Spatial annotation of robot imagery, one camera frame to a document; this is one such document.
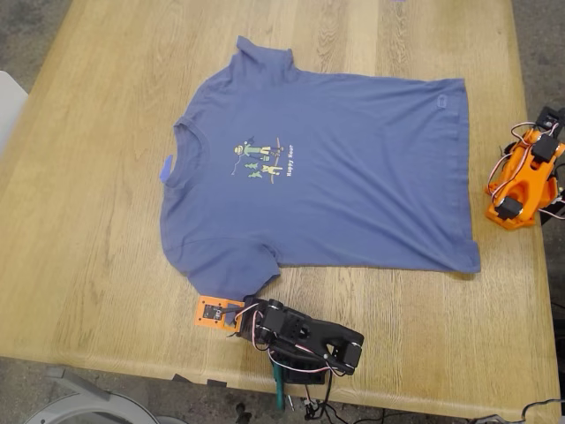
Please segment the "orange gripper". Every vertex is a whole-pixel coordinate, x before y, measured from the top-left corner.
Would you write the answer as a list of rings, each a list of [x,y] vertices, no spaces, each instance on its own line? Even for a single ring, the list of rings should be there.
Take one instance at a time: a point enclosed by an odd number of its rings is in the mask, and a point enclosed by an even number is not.
[[[558,138],[559,126],[530,126],[511,148],[512,172],[553,172],[564,155],[564,143]]]

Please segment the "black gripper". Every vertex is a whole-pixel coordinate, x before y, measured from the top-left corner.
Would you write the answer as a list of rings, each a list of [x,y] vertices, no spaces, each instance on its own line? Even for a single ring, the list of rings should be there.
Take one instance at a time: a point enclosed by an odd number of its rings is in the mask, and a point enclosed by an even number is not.
[[[268,301],[265,299],[246,298],[244,305],[236,310],[233,318],[237,327],[235,336],[258,343],[267,306]]]

